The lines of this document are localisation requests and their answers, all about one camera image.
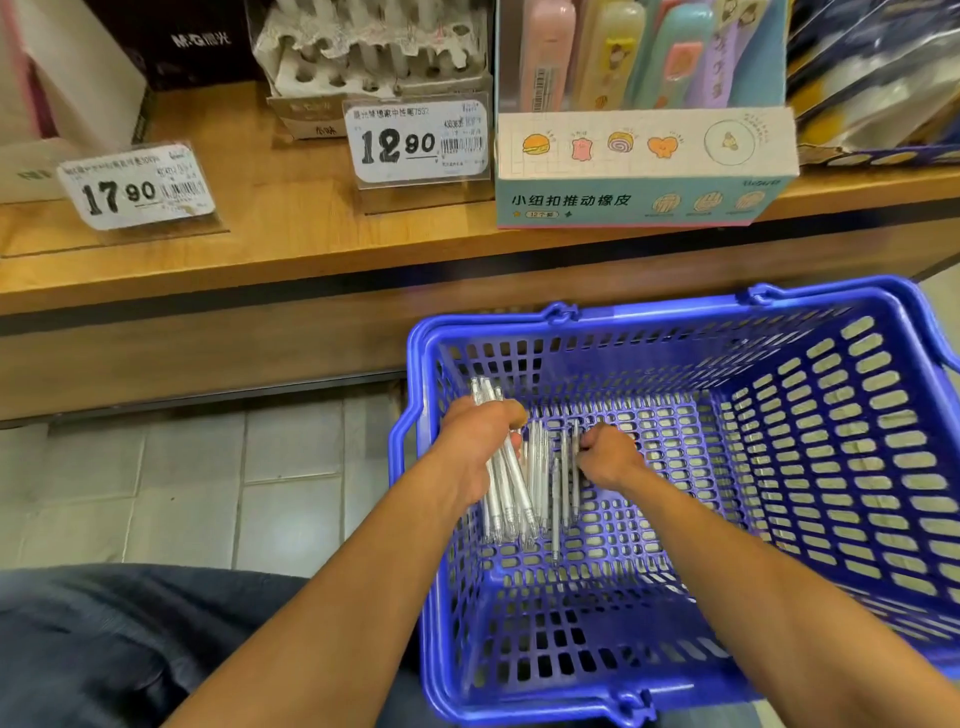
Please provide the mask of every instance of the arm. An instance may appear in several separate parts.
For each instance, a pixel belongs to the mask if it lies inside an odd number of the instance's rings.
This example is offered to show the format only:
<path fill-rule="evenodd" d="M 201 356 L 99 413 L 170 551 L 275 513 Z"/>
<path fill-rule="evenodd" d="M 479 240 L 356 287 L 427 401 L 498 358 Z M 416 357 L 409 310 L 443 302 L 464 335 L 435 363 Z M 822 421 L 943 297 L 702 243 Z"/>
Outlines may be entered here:
<path fill-rule="evenodd" d="M 646 467 L 609 425 L 580 466 L 634 501 L 717 636 L 791 728 L 960 725 L 960 693 L 907 642 L 804 566 Z"/>
<path fill-rule="evenodd" d="M 487 490 L 485 463 L 525 419 L 512 400 L 454 402 L 434 447 L 168 728 L 372 726 L 450 534 Z"/>

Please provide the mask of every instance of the forearm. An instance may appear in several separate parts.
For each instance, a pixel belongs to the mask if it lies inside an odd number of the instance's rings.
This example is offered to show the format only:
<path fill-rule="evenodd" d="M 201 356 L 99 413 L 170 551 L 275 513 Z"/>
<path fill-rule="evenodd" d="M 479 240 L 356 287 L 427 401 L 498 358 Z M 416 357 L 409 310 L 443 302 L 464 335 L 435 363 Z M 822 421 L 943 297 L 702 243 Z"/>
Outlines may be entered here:
<path fill-rule="evenodd" d="M 169 725 L 373 725 L 462 515 L 456 467 L 427 453 Z"/>
<path fill-rule="evenodd" d="M 710 626 L 792 728 L 954 725 L 952 685 L 799 561 L 649 471 L 624 492 L 660 536 Z"/>

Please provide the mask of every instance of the price tag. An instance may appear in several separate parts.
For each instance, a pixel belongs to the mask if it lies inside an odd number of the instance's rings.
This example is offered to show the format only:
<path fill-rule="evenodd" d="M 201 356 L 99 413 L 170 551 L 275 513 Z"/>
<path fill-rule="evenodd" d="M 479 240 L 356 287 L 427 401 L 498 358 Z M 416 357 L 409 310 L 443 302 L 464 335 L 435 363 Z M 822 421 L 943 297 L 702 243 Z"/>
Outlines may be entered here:
<path fill-rule="evenodd" d="M 66 161 L 60 183 L 98 231 L 207 215 L 216 209 L 204 173 L 185 144 Z"/>
<path fill-rule="evenodd" d="M 346 118 L 363 182 L 475 177 L 487 169 L 487 109 L 476 99 L 358 105 Z"/>

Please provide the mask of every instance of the barcode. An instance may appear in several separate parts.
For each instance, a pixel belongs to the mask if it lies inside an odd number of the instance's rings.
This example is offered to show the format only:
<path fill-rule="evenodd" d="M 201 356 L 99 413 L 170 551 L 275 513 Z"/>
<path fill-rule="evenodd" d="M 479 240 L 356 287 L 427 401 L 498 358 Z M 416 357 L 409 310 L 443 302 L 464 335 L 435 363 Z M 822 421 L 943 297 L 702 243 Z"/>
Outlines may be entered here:
<path fill-rule="evenodd" d="M 482 136 L 449 136 L 440 140 L 440 151 L 445 155 L 455 155 L 461 152 L 479 152 L 482 149 Z"/>
<path fill-rule="evenodd" d="M 534 76 L 534 101 L 531 104 L 533 111 L 547 111 L 553 101 L 553 66 L 540 67 Z"/>
<path fill-rule="evenodd" d="M 171 182 L 164 184 L 163 195 L 168 200 L 178 197 L 197 197 L 206 194 L 203 182 Z"/>

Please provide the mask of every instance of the hand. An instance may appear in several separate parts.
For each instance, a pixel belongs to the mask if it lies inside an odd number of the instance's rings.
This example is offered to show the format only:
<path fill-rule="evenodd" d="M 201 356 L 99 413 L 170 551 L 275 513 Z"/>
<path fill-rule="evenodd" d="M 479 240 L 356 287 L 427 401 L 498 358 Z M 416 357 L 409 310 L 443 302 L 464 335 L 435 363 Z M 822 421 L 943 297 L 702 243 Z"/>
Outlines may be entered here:
<path fill-rule="evenodd" d="M 606 423 L 592 427 L 580 438 L 577 463 L 597 486 L 620 493 L 632 473 L 649 470 L 634 438 Z"/>
<path fill-rule="evenodd" d="M 450 404 L 430 450 L 441 454 L 459 475 L 465 508 L 487 493 L 487 461 L 503 445 L 510 430 L 523 427 L 526 421 L 527 412 L 516 400 L 478 406 L 472 397 L 460 397 Z M 513 435 L 515 449 L 519 450 L 521 440 L 518 433 Z"/>

